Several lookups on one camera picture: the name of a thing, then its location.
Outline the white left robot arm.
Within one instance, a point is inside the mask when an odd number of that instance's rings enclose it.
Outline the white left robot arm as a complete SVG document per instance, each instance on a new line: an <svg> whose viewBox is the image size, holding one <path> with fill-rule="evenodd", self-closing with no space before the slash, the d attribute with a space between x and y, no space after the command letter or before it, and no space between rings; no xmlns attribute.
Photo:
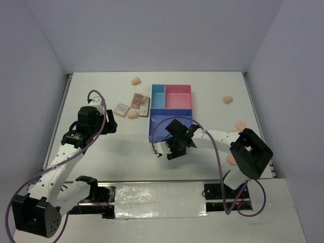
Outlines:
<svg viewBox="0 0 324 243"><path fill-rule="evenodd" d="M37 182L25 195L15 195L11 207L17 230L52 237L65 216L78 202L92 202L99 197L98 181L79 176L66 186L65 182L75 165L99 135L115 133L117 123L112 110L84 106L78 119L64 134L59 150Z"/></svg>

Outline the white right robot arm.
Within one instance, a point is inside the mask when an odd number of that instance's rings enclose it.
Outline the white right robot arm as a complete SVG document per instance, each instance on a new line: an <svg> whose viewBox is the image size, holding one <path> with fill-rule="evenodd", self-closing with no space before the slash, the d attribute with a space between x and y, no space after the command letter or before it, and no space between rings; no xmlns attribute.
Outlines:
<svg viewBox="0 0 324 243"><path fill-rule="evenodd" d="M185 155L190 147L217 149L232 155L234 162L228 172L220 170L223 179L220 192L226 198L233 197L246 181L260 179L273 157L270 147L248 128L241 132L222 132L198 124L187 127L174 119L166 126L166 131L171 135L165 141L168 160Z"/></svg>

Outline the pink round powder puff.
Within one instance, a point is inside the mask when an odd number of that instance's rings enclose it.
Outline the pink round powder puff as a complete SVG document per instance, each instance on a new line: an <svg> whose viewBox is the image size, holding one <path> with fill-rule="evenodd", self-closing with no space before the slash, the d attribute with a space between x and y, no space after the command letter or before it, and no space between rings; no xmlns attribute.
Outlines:
<svg viewBox="0 0 324 243"><path fill-rule="evenodd" d="M237 121L237 122L236 122L235 127L236 127L238 130L242 131L242 130L244 130L245 128L247 128L247 124L246 124L245 121L241 121L241 120L240 120L240 121Z"/></svg>

